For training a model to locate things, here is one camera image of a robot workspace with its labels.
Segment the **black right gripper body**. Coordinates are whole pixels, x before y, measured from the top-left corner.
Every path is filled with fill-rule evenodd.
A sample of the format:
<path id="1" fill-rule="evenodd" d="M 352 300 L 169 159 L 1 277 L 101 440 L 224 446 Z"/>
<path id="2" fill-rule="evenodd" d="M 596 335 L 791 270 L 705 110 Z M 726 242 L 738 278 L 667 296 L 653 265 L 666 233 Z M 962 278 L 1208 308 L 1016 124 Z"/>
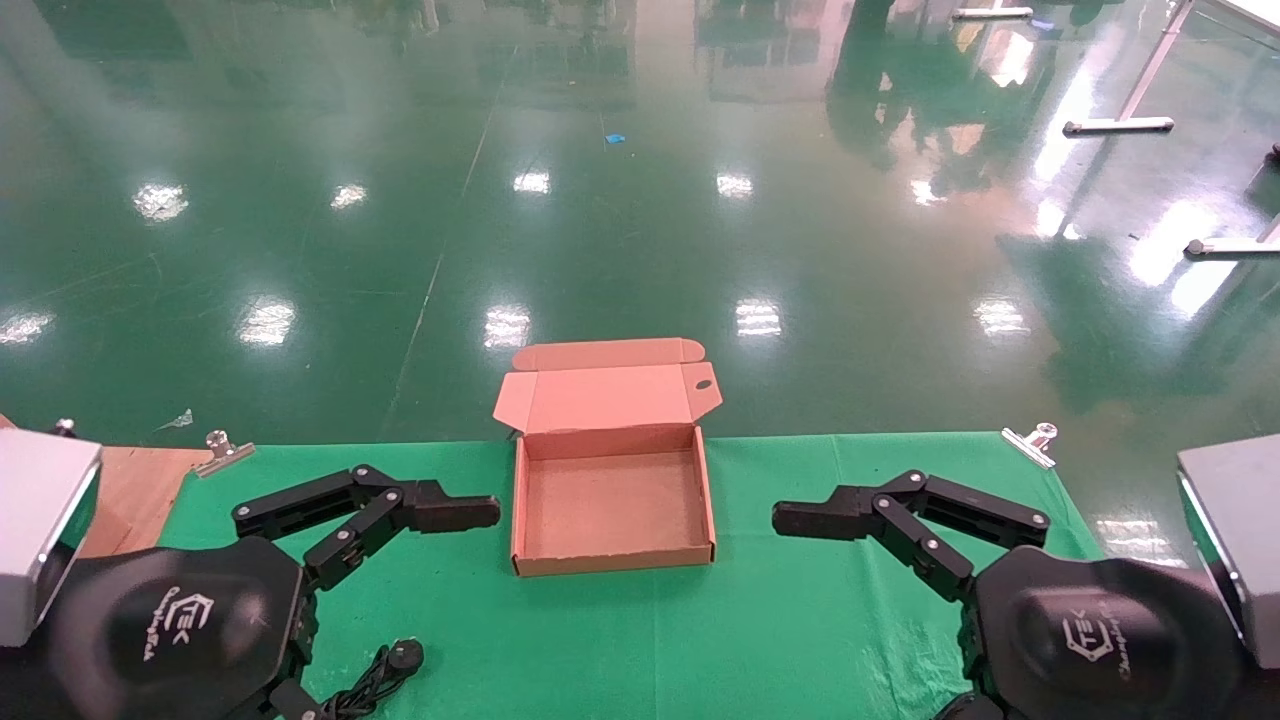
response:
<path id="1" fill-rule="evenodd" d="M 1229 719 L 1251 656 L 1206 571 L 1019 548 L 964 603 L 963 673 L 1001 719 Z"/>

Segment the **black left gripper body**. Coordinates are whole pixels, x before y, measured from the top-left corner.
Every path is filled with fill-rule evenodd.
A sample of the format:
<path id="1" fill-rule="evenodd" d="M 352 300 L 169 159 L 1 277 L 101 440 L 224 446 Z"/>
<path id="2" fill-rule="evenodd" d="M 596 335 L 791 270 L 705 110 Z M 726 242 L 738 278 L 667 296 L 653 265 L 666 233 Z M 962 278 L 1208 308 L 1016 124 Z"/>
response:
<path id="1" fill-rule="evenodd" d="M 49 719 L 262 719 L 310 661 L 303 569 L 260 538 L 73 569 L 45 618 Z"/>

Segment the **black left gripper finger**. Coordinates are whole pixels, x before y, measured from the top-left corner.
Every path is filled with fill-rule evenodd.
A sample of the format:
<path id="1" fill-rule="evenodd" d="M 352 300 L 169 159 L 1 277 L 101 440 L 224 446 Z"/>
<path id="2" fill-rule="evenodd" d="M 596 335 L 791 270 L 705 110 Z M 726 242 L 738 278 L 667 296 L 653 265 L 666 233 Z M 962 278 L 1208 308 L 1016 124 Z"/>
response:
<path id="1" fill-rule="evenodd" d="M 339 521 L 303 555 L 308 591 L 330 591 L 403 530 L 444 534 L 494 527 L 500 503 L 449 496 L 438 480 L 398 480 L 358 465 L 243 502 L 232 512 L 239 538 L 278 541 Z"/>
<path id="2" fill-rule="evenodd" d="M 262 719 L 325 719 L 324 707 L 298 680 L 282 680 L 268 688 Z"/>

